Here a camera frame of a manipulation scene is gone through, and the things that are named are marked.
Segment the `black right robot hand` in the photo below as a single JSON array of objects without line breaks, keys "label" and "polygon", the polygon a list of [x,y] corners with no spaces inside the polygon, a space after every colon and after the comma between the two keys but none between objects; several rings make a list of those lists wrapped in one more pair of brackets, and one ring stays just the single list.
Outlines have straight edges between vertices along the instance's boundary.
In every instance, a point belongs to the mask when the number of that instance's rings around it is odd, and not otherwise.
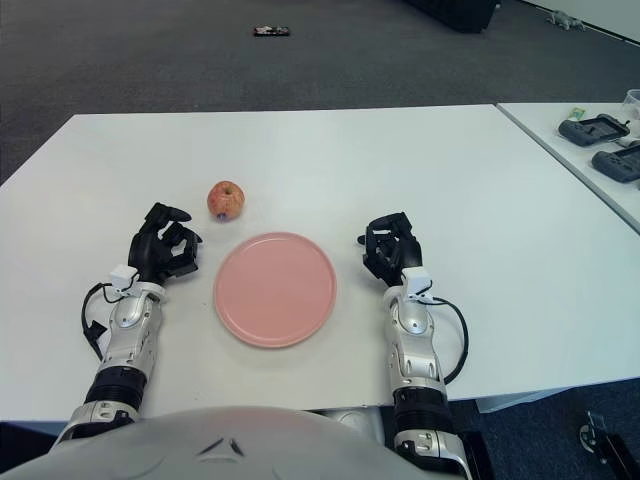
[{"label": "black right robot hand", "polygon": [[372,220],[357,243],[365,248],[364,266],[388,287],[402,284],[403,269],[423,265],[420,243],[404,212]]}]

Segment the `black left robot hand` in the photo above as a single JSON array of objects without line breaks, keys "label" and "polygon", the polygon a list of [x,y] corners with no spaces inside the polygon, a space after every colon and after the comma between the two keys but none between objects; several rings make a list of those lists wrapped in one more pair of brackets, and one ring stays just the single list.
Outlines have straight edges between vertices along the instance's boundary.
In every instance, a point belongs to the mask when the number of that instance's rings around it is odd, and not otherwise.
[{"label": "black left robot hand", "polygon": [[163,286],[172,277],[198,269],[196,257],[202,239],[183,225],[191,215],[178,208],[156,202],[134,235],[128,265],[137,270],[141,282]]}]

